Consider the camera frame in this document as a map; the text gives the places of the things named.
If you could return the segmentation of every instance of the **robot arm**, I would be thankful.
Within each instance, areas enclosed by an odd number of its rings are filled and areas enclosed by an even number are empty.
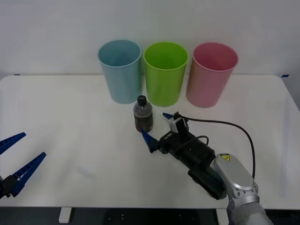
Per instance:
[[[230,154],[215,155],[207,143],[199,140],[188,130],[187,119],[179,113],[169,115],[171,131],[159,141],[142,130],[151,153],[159,150],[170,153],[189,168],[188,175],[200,184],[211,197],[222,199],[228,195],[227,214],[234,225],[271,225],[259,204],[258,185],[240,161]]]
[[[227,213],[233,224],[272,224],[259,204],[258,185],[235,156],[219,154],[213,167],[225,184],[229,199]]]

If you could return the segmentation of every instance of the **table leg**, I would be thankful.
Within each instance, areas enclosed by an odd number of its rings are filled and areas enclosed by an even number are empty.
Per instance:
[[[216,211],[219,225],[228,225],[229,220],[226,209],[216,209]]]
[[[72,208],[71,207],[62,207],[60,211],[59,222],[61,224],[68,224],[70,222]]]

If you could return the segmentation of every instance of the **green cup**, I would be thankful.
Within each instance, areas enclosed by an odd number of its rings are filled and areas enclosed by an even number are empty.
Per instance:
[[[144,60],[149,101],[158,106],[175,104],[188,62],[187,51],[173,42],[158,42],[145,50]]]

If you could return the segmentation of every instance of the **cup rim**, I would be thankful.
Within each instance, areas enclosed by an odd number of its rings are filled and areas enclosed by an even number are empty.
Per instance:
[[[205,44],[219,44],[219,45],[223,45],[223,46],[229,48],[230,50],[232,50],[232,51],[235,53],[235,55],[236,55],[236,57],[237,57],[236,64],[235,64],[233,67],[231,67],[231,68],[229,68],[229,69],[226,69],[226,70],[214,70],[214,69],[206,68],[205,66],[201,65],[201,64],[200,64],[199,62],[197,62],[197,60],[195,59],[195,51],[196,51],[196,49],[197,49],[198,47],[200,47],[200,46],[202,46],[202,45],[205,45]],[[229,47],[229,46],[227,46],[227,45],[225,45],[225,44],[223,44],[223,43],[220,43],[220,42],[205,42],[205,43],[202,43],[202,44],[198,45],[198,46],[194,49],[194,51],[193,51],[193,60],[194,60],[195,63],[197,63],[197,65],[201,66],[202,68],[204,68],[204,69],[206,69],[206,70],[209,70],[209,71],[212,71],[212,72],[227,72],[227,71],[233,70],[233,69],[238,65],[238,63],[239,63],[239,55],[237,54],[237,52],[236,52],[233,48],[231,48],[231,47]]]
[[[110,66],[110,65],[107,65],[107,64],[105,64],[104,62],[102,62],[102,61],[100,60],[100,58],[99,58],[100,50],[101,50],[105,45],[107,45],[107,44],[109,44],[109,43],[111,43],[111,42],[114,42],[114,41],[129,41],[129,42],[135,44],[135,45],[139,48],[139,50],[140,50],[140,54],[139,54],[139,56],[137,57],[137,59],[134,60],[133,62],[127,64],[127,65],[119,66],[119,67]],[[136,63],[136,62],[141,58],[141,55],[142,55],[142,51],[141,51],[141,48],[139,47],[139,45],[138,45],[136,42],[131,41],[131,40],[128,40],[128,39],[116,39],[116,40],[112,40],[112,41],[106,42],[104,45],[102,45],[102,46],[100,47],[100,49],[99,49],[99,51],[98,51],[98,59],[99,59],[99,61],[100,61],[103,65],[106,65],[107,67],[111,67],[111,68],[128,67],[128,66],[130,66],[130,65],[132,65],[132,64],[134,64],[134,63]]]
[[[185,63],[183,63],[180,67],[177,67],[177,68],[174,68],[174,69],[160,69],[160,68],[154,67],[154,66],[151,65],[149,62],[147,62],[146,59],[145,59],[145,53],[146,53],[146,51],[147,51],[151,46],[156,45],[156,44],[159,44],[159,43],[171,43],[171,44],[175,44],[175,45],[181,47],[181,48],[186,52],[186,54],[187,54],[187,60],[185,61]],[[145,63],[146,63],[148,66],[151,66],[151,67],[154,68],[154,69],[157,69],[157,70],[160,70],[160,71],[173,71],[173,70],[182,68],[183,66],[185,66],[185,65],[188,63],[188,52],[187,52],[187,50],[186,50],[183,46],[181,46],[181,45],[179,45],[179,44],[177,44],[177,43],[175,43],[175,42],[172,42],[172,41],[158,41],[158,42],[155,42],[155,43],[149,45],[149,46],[145,49],[145,51],[144,51],[144,53],[143,53],[143,58],[144,58]]]

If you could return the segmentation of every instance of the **blue cup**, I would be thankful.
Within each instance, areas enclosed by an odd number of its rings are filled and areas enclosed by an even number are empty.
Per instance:
[[[98,53],[112,99],[121,104],[135,102],[142,94],[141,49],[127,40],[103,45]]]

